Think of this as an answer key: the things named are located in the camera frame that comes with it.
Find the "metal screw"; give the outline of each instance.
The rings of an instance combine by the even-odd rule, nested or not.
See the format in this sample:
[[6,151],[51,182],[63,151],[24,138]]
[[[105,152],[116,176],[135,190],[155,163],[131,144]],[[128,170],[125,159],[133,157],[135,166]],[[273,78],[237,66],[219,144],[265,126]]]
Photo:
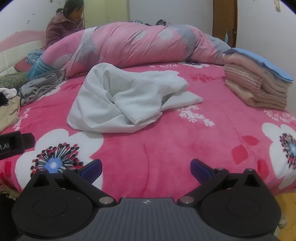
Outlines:
[[113,198],[111,198],[111,197],[101,197],[101,198],[99,199],[99,201],[100,201],[100,203],[102,203],[102,204],[110,204],[110,203],[113,202]]
[[189,203],[193,203],[194,202],[194,198],[193,197],[190,197],[190,196],[183,196],[183,197],[180,198],[180,201],[182,203],[189,204]]

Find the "headboard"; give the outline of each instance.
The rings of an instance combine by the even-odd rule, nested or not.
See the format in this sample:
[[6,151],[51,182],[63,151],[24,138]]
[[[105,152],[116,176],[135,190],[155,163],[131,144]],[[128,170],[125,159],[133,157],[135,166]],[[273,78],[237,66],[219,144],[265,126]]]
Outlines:
[[27,30],[13,34],[0,42],[0,75],[16,73],[14,65],[33,50],[45,46],[43,31]]

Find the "dark cloth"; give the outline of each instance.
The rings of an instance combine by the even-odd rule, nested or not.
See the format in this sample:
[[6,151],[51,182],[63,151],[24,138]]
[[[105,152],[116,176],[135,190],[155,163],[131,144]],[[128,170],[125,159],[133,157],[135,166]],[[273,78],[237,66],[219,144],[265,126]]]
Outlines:
[[0,93],[0,106],[8,103],[8,99],[5,97],[3,93]]
[[85,29],[83,26],[83,19],[77,23],[67,19],[62,12],[58,12],[46,29],[46,48],[65,38],[66,36]]
[[160,19],[156,25],[162,25],[162,26],[166,26],[166,21],[163,21],[162,19]]

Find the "pink bedspread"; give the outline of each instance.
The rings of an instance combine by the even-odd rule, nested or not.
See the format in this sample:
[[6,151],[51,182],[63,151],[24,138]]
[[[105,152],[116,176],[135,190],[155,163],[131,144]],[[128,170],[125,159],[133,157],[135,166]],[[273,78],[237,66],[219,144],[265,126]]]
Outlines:
[[84,77],[63,82],[21,108],[20,120],[6,130],[31,132],[36,145],[0,162],[0,179],[21,191],[37,168],[62,172],[99,158],[103,174],[94,185],[115,198],[173,197],[197,187],[190,161],[231,172],[254,168],[273,194],[296,188],[296,118],[247,107],[224,84],[220,66],[161,64],[132,72],[174,70],[204,102],[165,111],[157,122],[132,134],[98,134],[71,129],[67,115]]

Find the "white flower print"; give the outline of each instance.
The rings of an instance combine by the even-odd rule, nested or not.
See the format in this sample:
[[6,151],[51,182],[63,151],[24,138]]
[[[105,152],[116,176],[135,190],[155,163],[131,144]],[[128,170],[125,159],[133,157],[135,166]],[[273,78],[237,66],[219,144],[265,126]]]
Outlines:
[[292,123],[296,121],[296,117],[285,112],[279,112],[276,110],[264,110],[266,115],[271,117],[274,121],[282,121],[285,123]]
[[277,178],[283,178],[279,189],[296,179],[296,132],[289,126],[272,123],[262,125],[263,133],[273,141],[269,148],[270,160]]
[[[67,167],[81,168],[92,161],[93,155],[103,144],[103,135],[81,131],[69,136],[67,130],[55,129],[43,135],[33,151],[22,154],[15,165],[19,185],[24,188],[37,169],[46,168],[50,173],[62,173]],[[102,175],[93,183],[102,188]]]
[[149,67],[150,67],[150,68],[155,68],[155,67],[160,67],[160,68],[171,68],[171,67],[178,67],[178,63],[149,65]]
[[45,95],[41,96],[38,100],[41,100],[43,97],[46,97],[46,96],[50,96],[50,95],[53,95],[55,94],[56,92],[58,92],[60,89],[61,89],[61,86],[63,84],[65,84],[67,81],[64,81],[62,83],[60,83],[58,86],[56,86],[56,88],[54,88],[53,90],[51,90],[50,92],[47,92]]
[[28,112],[30,111],[31,108],[27,108],[24,113],[21,115],[21,117],[19,118],[18,122],[16,124],[13,125],[13,129],[15,131],[18,131],[20,129],[20,124],[22,122],[22,119],[28,118],[29,114]]
[[174,36],[174,33],[172,30],[164,28],[159,32],[158,36],[161,40],[169,40]]
[[189,63],[189,62],[181,63],[181,64],[187,65],[187,66],[192,66],[192,67],[195,67],[195,68],[198,68],[198,69],[201,69],[203,67],[209,67],[208,64],[196,64],[196,63]]
[[182,118],[187,118],[190,122],[195,123],[198,120],[202,120],[205,123],[205,126],[214,126],[215,123],[210,121],[209,119],[206,119],[203,115],[194,113],[191,110],[198,110],[199,108],[197,105],[190,105],[188,107],[184,108],[178,108],[177,111],[180,112],[179,116]]
[[140,30],[137,33],[135,40],[140,40],[140,39],[144,38],[147,33],[148,33],[148,31],[146,31],[146,30]]

